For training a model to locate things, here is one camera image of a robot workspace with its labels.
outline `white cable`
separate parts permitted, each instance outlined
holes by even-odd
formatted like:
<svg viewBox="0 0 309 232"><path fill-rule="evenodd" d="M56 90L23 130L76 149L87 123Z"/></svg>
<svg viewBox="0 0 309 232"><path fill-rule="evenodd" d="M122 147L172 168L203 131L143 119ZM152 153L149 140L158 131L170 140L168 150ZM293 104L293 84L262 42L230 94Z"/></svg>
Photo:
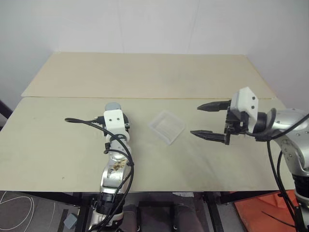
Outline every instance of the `white cable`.
<svg viewBox="0 0 309 232"><path fill-rule="evenodd" d="M1 197L0 205L1 205L1 204L4 204L4 203L7 203L7 202L10 202L10 201L13 201L13 200L16 200L16 199L19 199L19 198L27 198L27 199L30 201L30 209L29 209L29 212L28 212L27 216L24 218L24 220L22 220L17 226L14 226L14 227L9 228L9 229L0 228L0 230L2 230L2 231L10 231L10 230L13 230L13 229L17 228L18 226L20 226L21 224L23 224L23 222L28 218L28 216L29 216L29 214L30 214L30 212L31 212L31 209L33 209L33 210L32 210L31 219L30 219L30 221L29 221L29 223L28 223L26 229L24 230L24 232L26 232L26 230L27 230L27 228L28 228L28 226L29 226L29 224L30 224L30 222L31 222L31 220L32 220L33 213L34 213L34 201L33 201L33 199L31 200L30 197L21 196L21 197L15 197L15 198L12 198L12 199L9 199L9 200L3 202L2 200L3 200L5 194L6 194L6 191L4 192L3 196Z"/></svg>
<svg viewBox="0 0 309 232"><path fill-rule="evenodd" d="M54 218L55 206L56 206L56 203L54 202L53 214L52 214L52 218L50 219L50 222L49 222L49 226L48 226L47 232L49 232L50 226L51 226L52 221L53 221L53 218Z"/></svg>

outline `orange fabric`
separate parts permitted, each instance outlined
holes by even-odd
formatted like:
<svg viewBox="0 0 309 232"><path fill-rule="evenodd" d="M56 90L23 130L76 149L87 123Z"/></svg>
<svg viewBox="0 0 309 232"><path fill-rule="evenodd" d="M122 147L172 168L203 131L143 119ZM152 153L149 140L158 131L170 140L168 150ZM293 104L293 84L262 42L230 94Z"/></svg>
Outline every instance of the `orange fabric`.
<svg viewBox="0 0 309 232"><path fill-rule="evenodd" d="M297 205L293 190L287 191L291 201ZM265 215L262 211L294 225L283 198L277 193L263 197L236 202L239 216L248 232L295 232L295 229Z"/></svg>

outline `wooden board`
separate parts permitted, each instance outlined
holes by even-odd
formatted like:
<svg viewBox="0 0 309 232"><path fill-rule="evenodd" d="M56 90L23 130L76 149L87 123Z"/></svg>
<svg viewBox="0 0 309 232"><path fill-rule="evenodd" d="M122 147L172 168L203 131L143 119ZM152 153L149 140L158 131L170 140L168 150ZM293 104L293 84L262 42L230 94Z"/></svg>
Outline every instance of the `wooden board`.
<svg viewBox="0 0 309 232"><path fill-rule="evenodd" d="M23 191L99 191L108 157L100 131L64 121L91 120L115 99L24 98L0 132L0 189ZM243 135L231 145L209 142L190 130L223 132L225 111L209 113L196 107L211 100L117 99L131 124L129 141L135 162L131 191L233 191L277 189L265 143ZM260 111L283 109L277 100L261 100ZM162 110L185 124L166 145L147 126ZM279 147L272 145L274 160ZM285 162L282 179L293 189Z"/></svg>
<svg viewBox="0 0 309 232"><path fill-rule="evenodd" d="M243 55L57 53L22 96L211 99L246 86L275 97Z"/></svg>

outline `black metal table frame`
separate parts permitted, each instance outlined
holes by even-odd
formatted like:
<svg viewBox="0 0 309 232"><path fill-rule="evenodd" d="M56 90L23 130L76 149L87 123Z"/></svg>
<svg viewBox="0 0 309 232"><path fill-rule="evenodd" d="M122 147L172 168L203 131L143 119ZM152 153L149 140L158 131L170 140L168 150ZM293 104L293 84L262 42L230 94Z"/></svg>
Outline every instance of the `black metal table frame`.
<svg viewBox="0 0 309 232"><path fill-rule="evenodd" d="M214 232L223 232L223 226L221 223L217 204L229 204L233 202L243 201L257 196L263 196L278 192L272 191L238 191L233 193L221 192L220 196L216 196L214 192L204 192L203 199L208 205L208 210L211 217L211 223ZM77 224L75 232L85 232L91 201L96 195L83 196L81 192L74 192L73 195L69 195L62 192L22 192L27 195L40 197L64 204L74 205L79 207L79 214L77 218Z"/></svg>

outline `clear plastic tray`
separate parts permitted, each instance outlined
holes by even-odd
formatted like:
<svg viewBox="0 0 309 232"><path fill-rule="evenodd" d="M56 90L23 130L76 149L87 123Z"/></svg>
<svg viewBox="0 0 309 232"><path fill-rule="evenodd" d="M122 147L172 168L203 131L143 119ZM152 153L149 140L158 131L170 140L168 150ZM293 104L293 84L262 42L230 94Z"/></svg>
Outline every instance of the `clear plastic tray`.
<svg viewBox="0 0 309 232"><path fill-rule="evenodd" d="M162 111L149 123L152 129L164 142L170 145L184 130L184 122L168 111Z"/></svg>

